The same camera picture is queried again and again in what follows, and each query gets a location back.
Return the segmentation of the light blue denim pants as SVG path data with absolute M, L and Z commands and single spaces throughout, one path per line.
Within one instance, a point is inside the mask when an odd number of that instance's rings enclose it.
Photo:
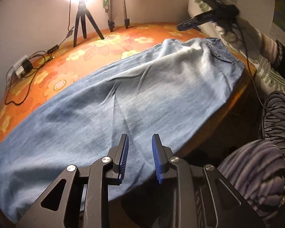
M 0 208 L 16 223 L 68 166 L 88 166 L 129 136 L 121 197 L 152 176 L 153 134 L 179 151 L 229 99 L 245 65 L 217 38 L 166 39 L 76 81 L 0 143 Z

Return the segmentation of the green white patterned pillow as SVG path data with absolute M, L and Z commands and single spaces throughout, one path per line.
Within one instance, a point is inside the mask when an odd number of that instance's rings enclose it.
M 241 17 L 231 24 L 231 31 L 217 22 L 198 26 L 206 35 L 219 38 L 231 50 L 248 56 L 256 68 L 256 85 L 263 94 L 285 93 L 285 46 L 253 27 Z

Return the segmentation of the purple striped trouser legs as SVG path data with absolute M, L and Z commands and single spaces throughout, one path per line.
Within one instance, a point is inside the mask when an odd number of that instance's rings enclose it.
M 265 101 L 259 137 L 232 152 L 218 170 L 268 224 L 278 213 L 285 187 L 285 94 Z

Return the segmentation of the orange floral bed sheet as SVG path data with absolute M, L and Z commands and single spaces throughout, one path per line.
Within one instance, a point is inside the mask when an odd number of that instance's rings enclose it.
M 0 143 L 22 120 L 44 102 L 80 78 L 112 62 L 137 54 L 165 39 L 187 41 L 207 35 L 191 29 L 179 32 L 174 23 L 135 24 L 129 29 L 104 30 L 105 40 L 95 33 L 73 47 L 65 43 L 44 65 L 44 58 L 33 60 L 34 68 L 27 78 L 17 81 L 6 91 L 0 107 Z

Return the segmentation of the small black tripod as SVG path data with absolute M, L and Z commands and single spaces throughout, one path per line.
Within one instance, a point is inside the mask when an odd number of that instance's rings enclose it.
M 79 1 L 78 11 L 77 11 L 76 18 L 75 18 L 75 26 L 74 26 L 74 41 L 73 41 L 74 47 L 77 46 L 79 23 L 81 23 L 83 38 L 84 39 L 87 38 L 86 18 L 88 18 L 88 20 L 92 24 L 93 28 L 95 29 L 100 39 L 104 40 L 104 36 L 102 35 L 102 32 L 100 31 L 95 20 L 93 19 L 90 11 L 86 8 L 85 2 Z

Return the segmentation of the black charger adapter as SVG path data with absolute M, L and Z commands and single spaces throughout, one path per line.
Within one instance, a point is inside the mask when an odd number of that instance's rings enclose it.
M 29 59 L 25 59 L 22 62 L 21 66 L 24 68 L 25 73 L 29 73 L 31 70 L 33 70 L 33 65 Z

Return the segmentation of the white charger adapter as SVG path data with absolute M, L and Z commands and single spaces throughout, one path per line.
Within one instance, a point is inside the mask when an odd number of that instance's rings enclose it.
M 17 78 L 21 78 L 24 73 L 25 69 L 23 66 L 18 67 L 18 69 L 15 71 L 15 75 L 17 76 Z

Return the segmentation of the white power strip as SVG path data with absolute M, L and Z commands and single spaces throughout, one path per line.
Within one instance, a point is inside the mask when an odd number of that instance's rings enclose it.
M 15 72 L 22 65 L 22 63 L 28 59 L 29 57 L 27 55 L 24 55 L 16 63 L 12 65 L 12 67 L 6 73 L 6 82 L 11 80 L 11 77 L 13 76 L 13 72 Z

